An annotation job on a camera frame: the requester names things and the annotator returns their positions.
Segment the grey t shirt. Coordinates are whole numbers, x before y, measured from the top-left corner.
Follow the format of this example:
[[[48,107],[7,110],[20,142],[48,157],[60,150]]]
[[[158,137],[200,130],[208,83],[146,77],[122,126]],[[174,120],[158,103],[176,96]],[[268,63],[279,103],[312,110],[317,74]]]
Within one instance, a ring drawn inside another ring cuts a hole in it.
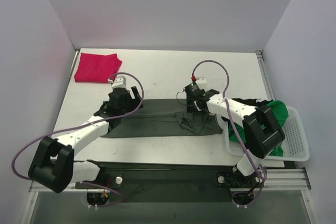
[[[216,117],[205,112],[187,112],[180,99],[144,100],[143,107],[117,119],[104,138],[209,136],[221,134]]]

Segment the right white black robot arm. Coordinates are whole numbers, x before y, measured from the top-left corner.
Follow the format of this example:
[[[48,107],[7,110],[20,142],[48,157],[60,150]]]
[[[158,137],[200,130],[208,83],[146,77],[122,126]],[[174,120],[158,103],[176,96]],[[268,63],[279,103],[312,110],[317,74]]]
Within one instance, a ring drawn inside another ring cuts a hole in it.
[[[245,186],[251,181],[252,174],[266,180],[267,172],[262,161],[285,139],[272,109],[267,105],[256,107],[240,103],[216,90],[205,91],[195,81],[185,86],[184,91],[187,104],[192,108],[230,121],[244,152],[235,165],[233,182]]]

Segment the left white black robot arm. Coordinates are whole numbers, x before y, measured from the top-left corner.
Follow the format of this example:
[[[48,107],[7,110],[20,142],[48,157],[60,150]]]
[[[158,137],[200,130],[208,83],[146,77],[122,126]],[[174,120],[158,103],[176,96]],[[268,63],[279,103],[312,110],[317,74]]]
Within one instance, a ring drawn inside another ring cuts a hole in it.
[[[125,115],[140,108],[142,99],[137,87],[113,88],[108,101],[80,129],[40,140],[28,177],[56,193],[71,183],[88,182],[94,188],[102,187],[107,180],[106,167],[93,160],[76,161],[75,156],[114,130]]]

